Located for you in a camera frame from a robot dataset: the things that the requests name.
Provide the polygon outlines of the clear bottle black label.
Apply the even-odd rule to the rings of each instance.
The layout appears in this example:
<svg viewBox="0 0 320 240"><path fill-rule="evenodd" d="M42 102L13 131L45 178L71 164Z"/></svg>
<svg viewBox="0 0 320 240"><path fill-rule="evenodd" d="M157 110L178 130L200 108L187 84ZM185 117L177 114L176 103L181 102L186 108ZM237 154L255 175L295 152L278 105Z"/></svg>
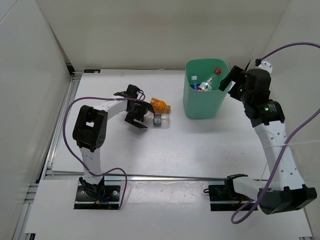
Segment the clear bottle black label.
<svg viewBox="0 0 320 240"><path fill-rule="evenodd" d="M170 125L170 115L166 113L146 114L142 121L148 128L166 129Z"/></svg>

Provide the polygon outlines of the clear bottle red label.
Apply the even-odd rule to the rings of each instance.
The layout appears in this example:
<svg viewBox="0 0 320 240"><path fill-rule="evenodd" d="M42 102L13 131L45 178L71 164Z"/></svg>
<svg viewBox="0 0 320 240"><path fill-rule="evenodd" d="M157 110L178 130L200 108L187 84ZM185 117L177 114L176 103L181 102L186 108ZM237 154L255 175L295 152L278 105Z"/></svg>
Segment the clear bottle red label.
<svg viewBox="0 0 320 240"><path fill-rule="evenodd" d="M208 78L207 80L203 81L199 87L198 91L202 92L209 92L209 91L215 91L218 90L219 84L220 84L220 75L222 71L220 68L216 68L214 70L214 74Z"/></svg>

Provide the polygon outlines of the clear bottle blue label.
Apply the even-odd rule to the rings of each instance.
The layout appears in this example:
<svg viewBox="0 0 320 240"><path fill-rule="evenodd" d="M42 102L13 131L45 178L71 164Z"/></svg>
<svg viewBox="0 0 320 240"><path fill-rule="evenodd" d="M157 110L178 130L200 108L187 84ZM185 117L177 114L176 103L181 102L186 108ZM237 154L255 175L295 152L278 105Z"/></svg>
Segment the clear bottle blue label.
<svg viewBox="0 0 320 240"><path fill-rule="evenodd" d="M198 90L200 83L198 83L198 77L196 75L192 75L190 78L190 87L194 90Z"/></svg>

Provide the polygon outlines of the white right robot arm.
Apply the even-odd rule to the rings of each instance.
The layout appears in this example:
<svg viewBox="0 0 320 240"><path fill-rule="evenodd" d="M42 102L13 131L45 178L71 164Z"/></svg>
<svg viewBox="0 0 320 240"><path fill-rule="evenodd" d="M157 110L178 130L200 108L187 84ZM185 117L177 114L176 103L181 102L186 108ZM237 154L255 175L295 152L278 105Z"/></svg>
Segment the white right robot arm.
<svg viewBox="0 0 320 240"><path fill-rule="evenodd" d="M263 68L250 70L233 66L220 82L233 99L242 102L244 113L257 134L270 176L266 184L246 174L234 174L224 180L224 193L230 200L245 196L256 202L266 215L297 211L317 198L314 187L307 187L296 166L289 147L292 134L286 133L285 115L281 105L270 98L270 72Z"/></svg>

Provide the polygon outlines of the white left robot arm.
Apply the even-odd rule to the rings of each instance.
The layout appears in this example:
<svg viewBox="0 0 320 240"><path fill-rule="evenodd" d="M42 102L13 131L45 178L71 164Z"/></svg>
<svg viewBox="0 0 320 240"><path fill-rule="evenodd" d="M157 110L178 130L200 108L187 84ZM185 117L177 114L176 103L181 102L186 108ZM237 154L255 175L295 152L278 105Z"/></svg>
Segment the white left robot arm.
<svg viewBox="0 0 320 240"><path fill-rule="evenodd" d="M125 122L146 129L141 124L144 116L148 112L155 112L150 103L138 98L141 92L140 88L130 84L125 91L116 92L116 98L105 99L96 106L83 105L79 110L72 138L79 147L84 169L84 175L79 181L84 187L88 186L87 194L93 200L100 200L105 194L100 148L106 140L108 121L126 112Z"/></svg>

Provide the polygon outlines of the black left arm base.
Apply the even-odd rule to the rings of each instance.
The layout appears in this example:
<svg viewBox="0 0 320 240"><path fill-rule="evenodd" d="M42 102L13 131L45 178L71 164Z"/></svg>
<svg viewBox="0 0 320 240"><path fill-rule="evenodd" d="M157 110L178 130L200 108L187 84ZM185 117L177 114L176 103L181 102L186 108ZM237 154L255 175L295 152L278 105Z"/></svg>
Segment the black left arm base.
<svg viewBox="0 0 320 240"><path fill-rule="evenodd" d="M79 178L73 208L75 210L118 210L121 186L105 184L104 178L98 184Z"/></svg>

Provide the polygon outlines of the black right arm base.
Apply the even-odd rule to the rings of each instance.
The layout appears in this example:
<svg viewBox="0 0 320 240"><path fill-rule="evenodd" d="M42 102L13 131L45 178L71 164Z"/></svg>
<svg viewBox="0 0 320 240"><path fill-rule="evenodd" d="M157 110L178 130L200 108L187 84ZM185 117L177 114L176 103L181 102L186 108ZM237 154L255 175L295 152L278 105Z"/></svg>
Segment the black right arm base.
<svg viewBox="0 0 320 240"><path fill-rule="evenodd" d="M256 200L262 187L262 182L239 173L227 176L223 184L209 184L203 192L209 194L212 212L233 212L248 203L251 197Z"/></svg>

